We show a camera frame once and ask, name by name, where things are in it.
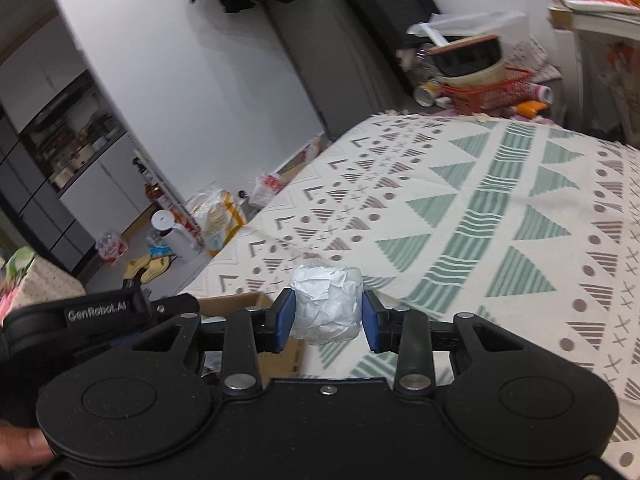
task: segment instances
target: lid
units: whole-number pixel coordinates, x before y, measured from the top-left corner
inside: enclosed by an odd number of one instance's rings
[[[151,217],[151,225],[157,231],[169,231],[175,226],[175,217],[171,211],[163,209]]]

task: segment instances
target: kitchen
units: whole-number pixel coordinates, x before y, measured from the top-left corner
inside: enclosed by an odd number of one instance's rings
[[[0,0],[0,32],[11,39],[0,45],[3,209],[36,250],[79,274],[96,239],[151,205],[132,164],[138,146],[51,0]]]

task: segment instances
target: fingernail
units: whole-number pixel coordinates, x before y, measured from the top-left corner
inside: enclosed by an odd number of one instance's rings
[[[44,435],[40,430],[31,432],[31,434],[29,435],[29,444],[31,446],[31,449],[35,451],[46,451],[49,449],[47,439],[44,438]]]

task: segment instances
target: white cabinet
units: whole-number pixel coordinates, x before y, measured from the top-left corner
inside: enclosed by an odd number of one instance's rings
[[[0,103],[20,132],[49,101],[86,70],[60,17],[0,65]]]
[[[124,232],[139,215],[122,190],[95,162],[60,200],[96,240],[110,230]]]
[[[145,195],[145,179],[131,163],[136,145],[130,134],[124,134],[98,159],[104,171],[128,197],[138,213],[151,205]]]

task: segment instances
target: finger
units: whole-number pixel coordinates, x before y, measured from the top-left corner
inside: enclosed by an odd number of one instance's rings
[[[43,465],[52,458],[53,453],[40,430],[13,426],[0,428],[0,467],[5,471]]]

